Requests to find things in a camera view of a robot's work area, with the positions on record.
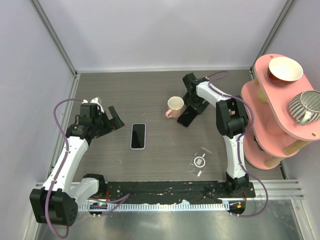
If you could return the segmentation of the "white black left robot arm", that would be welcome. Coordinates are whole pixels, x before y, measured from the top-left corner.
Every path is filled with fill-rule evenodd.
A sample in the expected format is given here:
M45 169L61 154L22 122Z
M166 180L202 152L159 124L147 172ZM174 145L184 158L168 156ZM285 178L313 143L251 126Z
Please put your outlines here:
M70 227L78 215L78 207L90 197L102 199L107 192L101 174L87 173L80 183L71 187L79 163L92 140L124 127L113 106L108 107L109 118L96 97L83 100L79 114L67 130L62 132L64 146L48 179L30 195L35 220L40 224Z

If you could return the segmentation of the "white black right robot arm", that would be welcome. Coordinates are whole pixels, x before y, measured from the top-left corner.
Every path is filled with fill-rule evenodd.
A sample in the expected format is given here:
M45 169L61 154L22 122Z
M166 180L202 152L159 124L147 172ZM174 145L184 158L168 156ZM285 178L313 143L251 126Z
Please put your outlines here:
M248 126L245 103L240 96L227 94L213 85L210 78L196 78L188 73L182 81L186 87L183 101L186 109L177 122L187 128L208 105L215 107L215 123L227 152L225 190L233 198L249 187L249 174L244 163L244 138Z

